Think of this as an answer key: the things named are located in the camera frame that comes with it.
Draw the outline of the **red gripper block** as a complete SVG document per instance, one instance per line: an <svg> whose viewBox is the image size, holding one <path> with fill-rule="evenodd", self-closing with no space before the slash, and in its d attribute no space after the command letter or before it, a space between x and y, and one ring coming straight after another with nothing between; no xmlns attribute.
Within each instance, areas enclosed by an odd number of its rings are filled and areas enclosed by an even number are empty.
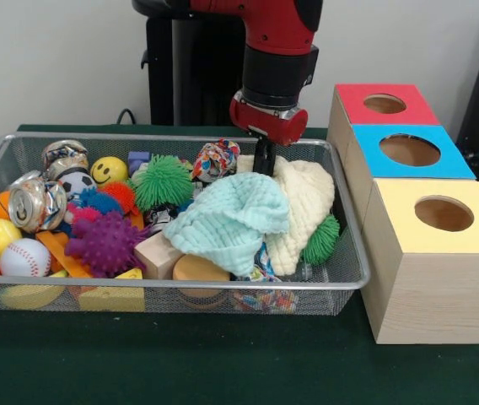
<svg viewBox="0 0 479 405"><path fill-rule="evenodd" d="M232 123L245 131L257 132L259 137L254 154L253 171L273 177L276 160L275 144L290 145L303 135L308 123L308 112L297 106L284 111L251 104L238 90L230 102Z"/></svg>

